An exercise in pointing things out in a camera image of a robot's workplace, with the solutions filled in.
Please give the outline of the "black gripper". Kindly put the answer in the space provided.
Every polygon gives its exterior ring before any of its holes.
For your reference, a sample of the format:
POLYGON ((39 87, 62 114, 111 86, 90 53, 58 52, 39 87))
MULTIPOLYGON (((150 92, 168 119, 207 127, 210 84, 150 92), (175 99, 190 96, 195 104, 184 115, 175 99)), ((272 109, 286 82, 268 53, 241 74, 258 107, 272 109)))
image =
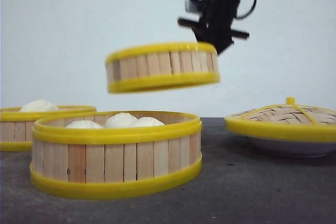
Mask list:
POLYGON ((240 0, 211 0, 198 21, 178 18, 177 23, 192 29, 198 42, 213 44, 213 39, 216 39, 215 48, 220 55, 234 43, 233 37, 249 37, 249 33, 231 28, 233 20, 238 18, 239 4, 240 0))

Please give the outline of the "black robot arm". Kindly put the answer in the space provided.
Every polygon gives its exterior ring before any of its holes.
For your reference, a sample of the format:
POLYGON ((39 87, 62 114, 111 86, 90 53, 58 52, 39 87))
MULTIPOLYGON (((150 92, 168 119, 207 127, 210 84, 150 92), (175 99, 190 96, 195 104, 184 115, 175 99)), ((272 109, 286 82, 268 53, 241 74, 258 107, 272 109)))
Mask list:
POLYGON ((197 41, 212 44, 220 54, 234 42, 233 37, 249 38, 249 33, 231 28, 235 19, 248 17, 255 9, 257 0, 253 1, 250 10, 238 15, 240 0, 186 0, 185 11, 198 14, 198 21, 178 18, 180 26, 190 28, 197 41))

